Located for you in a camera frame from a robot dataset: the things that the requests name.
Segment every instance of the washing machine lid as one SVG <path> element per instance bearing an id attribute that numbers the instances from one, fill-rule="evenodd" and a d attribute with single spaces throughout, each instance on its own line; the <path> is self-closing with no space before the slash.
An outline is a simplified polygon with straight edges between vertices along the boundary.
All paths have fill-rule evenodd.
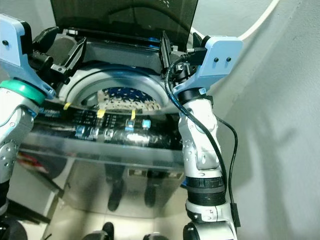
<path id="1" fill-rule="evenodd" d="M 51 0 L 56 25 L 158 43 L 163 30 L 183 51 L 198 0 Z"/>

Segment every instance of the metal arm segment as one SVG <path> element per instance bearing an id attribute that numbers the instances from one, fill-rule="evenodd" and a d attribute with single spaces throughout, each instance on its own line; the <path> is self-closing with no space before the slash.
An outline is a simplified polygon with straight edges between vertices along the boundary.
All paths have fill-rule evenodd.
<path id="1" fill-rule="evenodd" d="M 28 98 L 0 87 L 0 216 L 8 207 L 7 193 L 18 149 L 31 131 L 39 107 Z"/>
<path id="2" fill-rule="evenodd" d="M 217 141 L 217 119 L 208 99 L 187 102 L 185 108 L 200 120 Z M 192 223 L 184 228 L 184 240 L 236 240 L 230 204 L 226 202 L 222 172 L 207 136 L 186 116 L 181 116 L 184 172 L 188 199 L 186 211 Z"/>

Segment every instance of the floor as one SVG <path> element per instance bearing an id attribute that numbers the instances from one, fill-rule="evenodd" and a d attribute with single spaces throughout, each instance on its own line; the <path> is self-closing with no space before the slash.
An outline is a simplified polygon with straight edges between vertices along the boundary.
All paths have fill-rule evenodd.
<path id="1" fill-rule="evenodd" d="M 50 225 L 29 224 L 26 230 L 30 240 L 81 240 L 86 234 L 101 230 L 105 222 L 112 222 L 115 240 L 142 240 L 144 235 L 154 232 L 160 232 L 170 240 L 179 240 L 182 239 L 185 224 L 189 222 L 185 210 L 186 198 L 187 191 L 178 188 L 161 216 L 155 219 L 85 212 L 60 200 Z"/>

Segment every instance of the white wall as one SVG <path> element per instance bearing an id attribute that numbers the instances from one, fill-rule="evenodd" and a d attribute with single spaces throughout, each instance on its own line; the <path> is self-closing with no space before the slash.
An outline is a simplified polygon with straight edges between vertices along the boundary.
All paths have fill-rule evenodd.
<path id="1" fill-rule="evenodd" d="M 226 116 L 239 239 L 320 237 L 320 2 L 305 0 Z M 232 135 L 220 127 L 227 165 Z"/>

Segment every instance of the black shoe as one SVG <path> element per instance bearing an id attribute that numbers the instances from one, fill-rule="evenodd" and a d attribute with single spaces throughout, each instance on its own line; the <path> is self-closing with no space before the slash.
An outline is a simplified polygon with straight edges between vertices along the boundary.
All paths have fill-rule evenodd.
<path id="1" fill-rule="evenodd" d="M 2 227 L 0 235 L 3 234 L 3 236 L 0 237 L 4 237 L 1 239 L 28 240 L 25 228 L 17 220 L 10 217 L 5 218 L 3 222 L 1 222 L 0 226 Z"/>
<path id="2" fill-rule="evenodd" d="M 156 203 L 156 187 L 147 185 L 144 192 L 144 203 L 148 208 L 153 208 Z"/>
<path id="3" fill-rule="evenodd" d="M 143 240 L 169 240 L 169 239 L 158 233 L 153 233 L 153 234 L 145 235 Z"/>
<path id="4" fill-rule="evenodd" d="M 124 189 L 123 179 L 113 183 L 112 192 L 109 196 L 109 201 L 108 201 L 108 209 L 111 212 L 114 212 L 119 207 L 119 204 L 122 198 L 123 189 Z"/>
<path id="5" fill-rule="evenodd" d="M 112 222 L 109 222 L 109 221 L 106 222 L 102 227 L 102 231 L 104 231 L 108 234 L 108 237 L 106 238 L 106 240 L 114 240 L 115 228 L 114 228 L 114 225 L 112 224 Z"/>

